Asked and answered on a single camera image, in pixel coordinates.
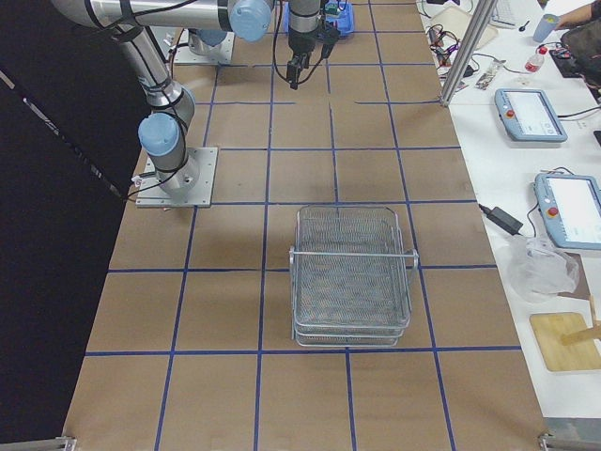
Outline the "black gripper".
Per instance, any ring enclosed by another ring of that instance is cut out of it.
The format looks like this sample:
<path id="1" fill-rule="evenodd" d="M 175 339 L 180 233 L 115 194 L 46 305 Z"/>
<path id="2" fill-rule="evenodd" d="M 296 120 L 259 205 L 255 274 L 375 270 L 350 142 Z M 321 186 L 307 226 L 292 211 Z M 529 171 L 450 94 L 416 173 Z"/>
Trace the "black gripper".
<path id="1" fill-rule="evenodd" d="M 288 29 L 288 45 L 293 52 L 286 65 L 286 81 L 291 89 L 297 90 L 301 70 L 309 67 L 311 53 L 319 42 L 322 44 L 321 59 L 328 59 L 339 40 L 339 30 L 335 27 L 318 27 L 311 32 L 300 32 L 292 27 Z"/>

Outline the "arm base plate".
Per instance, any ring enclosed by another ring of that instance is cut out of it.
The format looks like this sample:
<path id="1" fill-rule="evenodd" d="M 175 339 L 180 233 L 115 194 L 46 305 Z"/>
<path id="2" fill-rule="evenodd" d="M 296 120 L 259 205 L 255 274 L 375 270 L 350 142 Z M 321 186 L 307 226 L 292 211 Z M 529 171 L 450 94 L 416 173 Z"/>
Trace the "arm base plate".
<path id="1" fill-rule="evenodd" d="M 146 158 L 145 171 L 150 176 L 143 178 L 136 194 L 138 208 L 209 208 L 218 159 L 217 148 L 187 148 L 188 160 L 170 179 L 161 173 L 156 177 L 153 162 Z"/>
<path id="2" fill-rule="evenodd" d="M 235 35 L 233 32 L 184 29 L 177 43 L 176 65 L 229 66 Z"/>

